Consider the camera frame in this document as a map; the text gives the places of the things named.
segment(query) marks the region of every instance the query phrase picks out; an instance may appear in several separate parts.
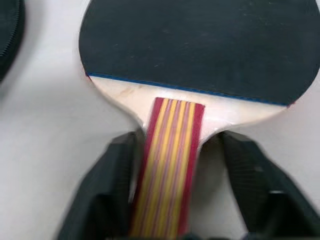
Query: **white surface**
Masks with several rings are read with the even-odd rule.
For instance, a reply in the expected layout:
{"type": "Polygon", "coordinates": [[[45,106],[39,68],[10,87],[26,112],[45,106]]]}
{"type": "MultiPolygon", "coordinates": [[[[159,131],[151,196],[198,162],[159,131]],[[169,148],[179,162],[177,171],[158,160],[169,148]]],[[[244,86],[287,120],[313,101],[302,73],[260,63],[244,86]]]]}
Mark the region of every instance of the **white surface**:
{"type": "MultiPolygon", "coordinates": [[[[87,4],[88,0],[26,1],[24,42],[0,86],[0,239],[53,239],[81,177],[111,138],[136,126],[84,77],[78,32],[87,4]]],[[[257,140],[317,209],[319,103],[317,79],[288,111],[237,129],[257,140]]],[[[239,219],[229,223],[229,215],[238,213],[230,207],[225,172],[220,172],[220,180],[211,187],[213,197],[207,200],[210,208],[191,212],[205,216],[203,224],[192,223],[192,229],[203,236],[236,238],[243,228],[239,219]]],[[[207,176],[211,180],[215,175],[207,176]]]]}

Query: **red and yellow handle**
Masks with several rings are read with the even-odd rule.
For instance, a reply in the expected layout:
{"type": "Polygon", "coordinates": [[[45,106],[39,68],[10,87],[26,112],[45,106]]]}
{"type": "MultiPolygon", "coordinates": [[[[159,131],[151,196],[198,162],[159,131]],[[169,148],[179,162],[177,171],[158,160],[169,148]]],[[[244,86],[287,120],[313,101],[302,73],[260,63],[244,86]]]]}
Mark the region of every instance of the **red and yellow handle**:
{"type": "Polygon", "coordinates": [[[131,237],[175,238],[187,230],[204,108],[155,99],[134,196],[131,237]]]}

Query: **black rubber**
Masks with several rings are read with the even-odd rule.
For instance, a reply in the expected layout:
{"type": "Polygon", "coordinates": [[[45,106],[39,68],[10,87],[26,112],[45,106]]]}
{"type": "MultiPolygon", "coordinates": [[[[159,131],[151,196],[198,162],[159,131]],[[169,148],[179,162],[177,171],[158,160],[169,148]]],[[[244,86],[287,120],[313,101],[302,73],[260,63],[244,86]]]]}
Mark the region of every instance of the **black rubber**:
{"type": "Polygon", "coordinates": [[[92,0],[88,75],[289,105],[320,66],[315,0],[92,0]]]}
{"type": "Polygon", "coordinates": [[[15,59],[25,28],[23,0],[0,1],[0,82],[15,59]]]}

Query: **table tennis paddle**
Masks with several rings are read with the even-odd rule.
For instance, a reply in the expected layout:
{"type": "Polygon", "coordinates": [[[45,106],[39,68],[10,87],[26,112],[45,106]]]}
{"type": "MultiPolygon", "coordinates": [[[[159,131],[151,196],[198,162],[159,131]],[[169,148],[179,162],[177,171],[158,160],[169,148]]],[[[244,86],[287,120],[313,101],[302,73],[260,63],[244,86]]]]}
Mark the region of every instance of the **table tennis paddle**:
{"type": "Polygon", "coordinates": [[[23,0],[0,1],[0,82],[15,59],[25,26],[23,0]]]}
{"type": "Polygon", "coordinates": [[[320,66],[314,0],[92,0],[86,75],[146,131],[131,237],[188,229],[199,149],[212,135],[285,110],[320,66]]]}

